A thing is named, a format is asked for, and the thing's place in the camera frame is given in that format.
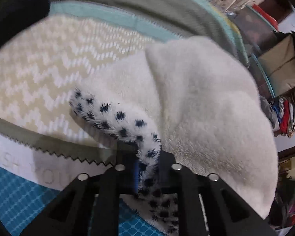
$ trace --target spotted fur fabric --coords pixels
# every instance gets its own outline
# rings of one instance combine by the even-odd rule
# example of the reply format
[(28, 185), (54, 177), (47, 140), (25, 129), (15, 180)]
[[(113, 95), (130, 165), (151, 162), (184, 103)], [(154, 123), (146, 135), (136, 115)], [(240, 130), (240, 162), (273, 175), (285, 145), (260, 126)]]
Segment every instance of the spotted fur fabric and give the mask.
[(153, 44), (97, 68), (70, 104), (94, 127), (138, 145), (138, 198), (123, 200), (160, 231), (178, 233), (176, 198), (161, 195), (153, 176), (161, 148), (193, 173), (220, 175), (268, 215), (278, 166), (272, 127), (249, 72), (212, 40)]
[(131, 111), (120, 103), (102, 103), (94, 94), (76, 88), (69, 102), (75, 115), (115, 139), (136, 143), (139, 160), (137, 201), (149, 206), (152, 221), (160, 220), (168, 234), (178, 232), (178, 200), (176, 195), (161, 194), (157, 182), (161, 140), (153, 120), (140, 111)]

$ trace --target zigzag patterned fabric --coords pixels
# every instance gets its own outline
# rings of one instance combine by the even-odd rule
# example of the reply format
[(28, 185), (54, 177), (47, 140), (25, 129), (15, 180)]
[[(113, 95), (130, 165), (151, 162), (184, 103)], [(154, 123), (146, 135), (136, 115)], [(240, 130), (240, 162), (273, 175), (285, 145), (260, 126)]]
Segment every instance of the zigzag patterned fabric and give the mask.
[(101, 66), (153, 42), (94, 19), (48, 17), (0, 50), (0, 118), (69, 142), (115, 148), (116, 141), (73, 119), (67, 105), (72, 89)]

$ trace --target metal rivet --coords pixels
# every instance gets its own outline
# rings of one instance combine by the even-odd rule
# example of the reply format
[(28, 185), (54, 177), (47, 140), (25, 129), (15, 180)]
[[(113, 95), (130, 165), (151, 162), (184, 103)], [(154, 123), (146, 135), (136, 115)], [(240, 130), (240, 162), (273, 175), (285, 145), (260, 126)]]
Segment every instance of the metal rivet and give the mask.
[(126, 169), (126, 167), (123, 164), (117, 164), (115, 166), (115, 170), (117, 170), (117, 171), (123, 171), (125, 169)]
[(88, 174), (86, 174), (86, 173), (81, 173), (81, 174), (78, 175), (78, 179), (79, 179), (80, 181), (84, 181), (84, 180), (88, 179)]
[(210, 174), (210, 175), (208, 176), (208, 178), (209, 178), (211, 181), (217, 181), (217, 180), (219, 180), (219, 176), (218, 176), (217, 174), (214, 174), (214, 173)]
[(183, 168), (183, 166), (179, 163), (174, 163), (171, 167), (173, 170), (181, 170)]

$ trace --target blue mat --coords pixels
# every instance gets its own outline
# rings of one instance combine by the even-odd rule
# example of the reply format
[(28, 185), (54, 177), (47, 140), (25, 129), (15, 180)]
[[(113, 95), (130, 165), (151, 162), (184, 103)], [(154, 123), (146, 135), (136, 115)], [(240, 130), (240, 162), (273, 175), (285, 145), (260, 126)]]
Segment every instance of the blue mat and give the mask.
[[(12, 236), (18, 236), (58, 193), (57, 190), (28, 181), (0, 167), (0, 220)], [(164, 235), (122, 200), (119, 207), (120, 236)]]

